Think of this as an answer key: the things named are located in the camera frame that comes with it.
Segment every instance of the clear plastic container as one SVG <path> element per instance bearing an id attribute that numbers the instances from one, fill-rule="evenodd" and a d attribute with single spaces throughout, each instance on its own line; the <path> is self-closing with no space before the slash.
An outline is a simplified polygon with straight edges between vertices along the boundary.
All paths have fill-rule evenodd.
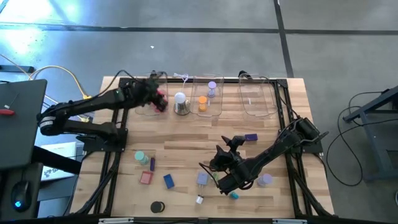
<path id="1" fill-rule="evenodd" d="M 224 77 L 204 74 L 193 77 L 190 111 L 201 117 L 219 116 L 223 107 Z"/>
<path id="2" fill-rule="evenodd" d="M 277 112 L 274 87 L 268 77 L 258 73 L 241 74 L 239 93 L 246 119 L 268 119 Z"/>
<path id="3" fill-rule="evenodd" d="M 158 91 L 160 91 L 162 94 L 165 95 L 165 99 L 169 102 L 169 88 L 167 85 L 167 73 L 166 72 L 155 72 L 152 71 L 150 73 L 144 73 L 141 75 L 135 76 L 138 79 L 143 79 L 146 77 L 153 77 L 157 79 L 157 84 L 159 84 Z M 145 106 L 139 106 L 136 108 L 136 113 L 139 115 L 145 115 L 145 116 L 158 116 L 161 114 L 168 114 L 167 110 L 169 107 L 167 107 L 166 111 L 163 113 L 159 112 L 156 110 L 155 106 L 153 104 L 150 105 L 145 105 Z"/>

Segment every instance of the purple object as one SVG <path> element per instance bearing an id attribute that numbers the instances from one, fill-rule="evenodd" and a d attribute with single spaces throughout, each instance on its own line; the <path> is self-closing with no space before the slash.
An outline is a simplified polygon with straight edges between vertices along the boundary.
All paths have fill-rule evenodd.
<path id="1" fill-rule="evenodd" d="M 206 173 L 200 172 L 198 174 L 197 183 L 199 185 L 207 185 L 207 178 L 208 178 L 208 175 Z"/>
<path id="2" fill-rule="evenodd" d="M 257 141 L 258 140 L 257 134 L 245 134 L 244 138 L 247 141 Z"/>
<path id="3" fill-rule="evenodd" d="M 215 82 L 211 81 L 211 82 L 209 82 L 208 86 L 209 86 L 209 88 L 214 89 L 217 87 L 217 84 Z"/>
<path id="4" fill-rule="evenodd" d="M 149 167 L 149 170 L 150 171 L 155 171 L 155 158 L 154 157 L 152 157 L 151 159 L 150 159 L 150 167 Z"/>
<path id="5" fill-rule="evenodd" d="M 209 82 L 208 86 L 209 86 L 209 92 L 207 93 L 207 96 L 215 97 L 216 96 L 215 88 L 216 88 L 217 84 L 215 82 L 211 81 L 211 82 Z"/>
<path id="6" fill-rule="evenodd" d="M 272 176 L 269 174 L 264 174 L 258 178 L 257 183 L 261 187 L 265 187 L 267 184 L 272 183 Z"/>

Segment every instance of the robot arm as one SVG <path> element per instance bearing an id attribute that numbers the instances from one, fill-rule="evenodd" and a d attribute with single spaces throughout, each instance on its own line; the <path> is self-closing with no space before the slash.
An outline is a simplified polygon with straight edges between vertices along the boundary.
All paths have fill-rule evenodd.
<path id="1" fill-rule="evenodd" d="M 239 188 L 250 189 L 253 182 L 258 178 L 262 168 L 273 161 L 276 157 L 294 147 L 302 147 L 321 140 L 326 134 L 320 134 L 318 129 L 307 118 L 297 118 L 291 122 L 277 137 L 275 143 L 256 157 L 243 159 L 238 146 L 243 145 L 244 137 L 235 136 L 232 140 L 222 136 L 227 146 L 231 149 L 225 152 L 217 146 L 217 153 L 210 161 L 210 170 L 229 173 L 217 183 L 222 194 L 228 195 L 231 191 Z"/>
<path id="2" fill-rule="evenodd" d="M 53 105 L 42 114 L 38 114 L 37 122 L 41 133 L 47 136 L 78 133 L 99 136 L 107 141 L 118 140 L 119 132 L 113 123 L 90 124 L 72 121 L 69 118 L 91 111 L 130 109 L 151 103 L 163 112 L 167 107 L 167 101 L 164 99 L 164 95 L 158 92 L 158 87 L 159 85 L 152 77 L 146 80 L 134 78 L 124 86 L 109 90 L 103 95 Z"/>

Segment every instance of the concrete floor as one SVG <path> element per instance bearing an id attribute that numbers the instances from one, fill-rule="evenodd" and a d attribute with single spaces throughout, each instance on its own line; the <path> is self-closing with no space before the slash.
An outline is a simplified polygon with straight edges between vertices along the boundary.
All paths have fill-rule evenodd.
<path id="1" fill-rule="evenodd" d="M 398 29 L 397 1 L 279 2 L 286 29 Z M 13 0 L 0 13 L 0 22 L 115 27 L 279 27 L 272 0 Z M 398 84 L 396 35 L 289 34 L 287 46 L 294 77 L 305 80 L 315 125 L 321 131 L 330 131 L 322 142 L 325 151 L 337 134 L 338 113 L 347 107 L 353 95 L 383 91 Z M 0 52 L 21 65 L 67 67 L 91 95 L 98 92 L 103 76 L 113 75 L 122 68 L 136 74 L 165 70 L 235 77 L 240 70 L 247 70 L 270 77 L 287 76 L 279 34 L 3 29 L 0 30 Z M 7 62 L 0 58 L 0 63 Z M 73 80 L 63 72 L 47 70 L 40 77 L 49 81 L 47 94 L 58 101 L 81 97 Z M 25 76 L 0 73 L 0 80 L 25 80 Z M 358 97 L 353 104 L 361 105 L 372 97 Z M 343 129 L 351 126 L 341 125 Z M 73 136 L 38 136 L 36 144 L 72 139 Z M 352 131 L 347 134 L 347 140 L 363 164 L 364 172 L 375 172 L 364 131 Z M 358 165 L 341 141 L 333 146 L 330 163 L 343 181 L 354 182 L 359 178 Z M 337 215 L 383 222 L 398 220 L 398 207 L 393 198 L 398 190 L 397 180 L 345 187 L 329 175 L 328 182 Z M 59 215 L 66 202 L 65 198 L 47 201 L 40 207 L 39 215 Z M 60 204 L 57 212 L 53 210 L 56 203 Z"/>

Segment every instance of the wooden table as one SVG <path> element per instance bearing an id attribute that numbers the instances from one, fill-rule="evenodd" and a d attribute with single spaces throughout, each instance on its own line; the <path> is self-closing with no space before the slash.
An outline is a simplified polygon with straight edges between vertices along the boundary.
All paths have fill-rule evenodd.
<path id="1" fill-rule="evenodd" d="M 112 77 L 104 77 L 101 90 L 105 89 Z M 312 119 L 304 81 L 288 78 L 293 109 L 302 117 Z M 119 79 L 111 88 L 117 88 Z M 260 188 L 255 183 L 249 190 L 235 190 L 240 196 L 233 200 L 221 195 L 209 178 L 203 189 L 204 201 L 199 205 L 195 199 L 199 193 L 197 175 L 203 170 L 198 162 L 209 162 L 216 152 L 216 145 L 228 150 L 221 135 L 257 133 L 258 141 L 246 142 L 239 148 L 243 158 L 254 157 L 267 149 L 276 139 L 279 119 L 273 114 L 269 119 L 248 121 L 243 118 L 243 109 L 238 94 L 238 84 L 224 84 L 223 112 L 218 119 L 203 119 L 195 114 L 179 116 L 169 110 L 167 118 L 138 115 L 130 110 L 127 119 L 129 138 L 122 154 L 119 175 L 114 193 L 112 216 L 125 217 L 228 217 L 228 218 L 291 218 L 294 217 L 292 197 L 284 156 L 266 165 L 262 174 L 273 176 L 273 183 Z M 180 83 L 169 83 L 169 101 L 174 104 L 174 94 L 181 89 Z M 184 92 L 190 95 L 192 86 L 185 85 Z M 94 123 L 111 121 L 111 110 L 95 113 Z M 156 168 L 152 183 L 139 183 L 143 170 L 135 159 L 137 150 L 156 157 Z M 73 198 L 71 212 L 77 211 L 89 199 L 100 179 L 103 152 L 92 153 L 84 160 Z M 312 154 L 303 155 L 307 184 L 324 208 L 333 213 L 328 184 L 322 163 Z M 171 174 L 175 187 L 167 190 L 163 176 Z M 104 191 L 104 209 L 108 198 L 108 187 Z M 302 193 L 298 190 L 300 208 L 304 210 Z M 165 203 L 162 213 L 152 213 L 153 201 Z"/>

